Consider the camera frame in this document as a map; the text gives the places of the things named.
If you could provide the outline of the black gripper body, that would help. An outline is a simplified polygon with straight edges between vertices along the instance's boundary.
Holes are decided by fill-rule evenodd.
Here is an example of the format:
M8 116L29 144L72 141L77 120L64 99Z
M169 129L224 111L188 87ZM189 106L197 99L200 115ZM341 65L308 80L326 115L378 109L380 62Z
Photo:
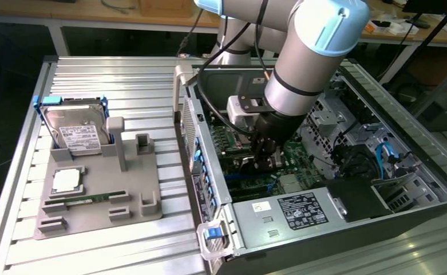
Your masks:
M280 112L261 113L253 138L272 139L277 144L285 144L298 131L305 118L306 115L288 116Z

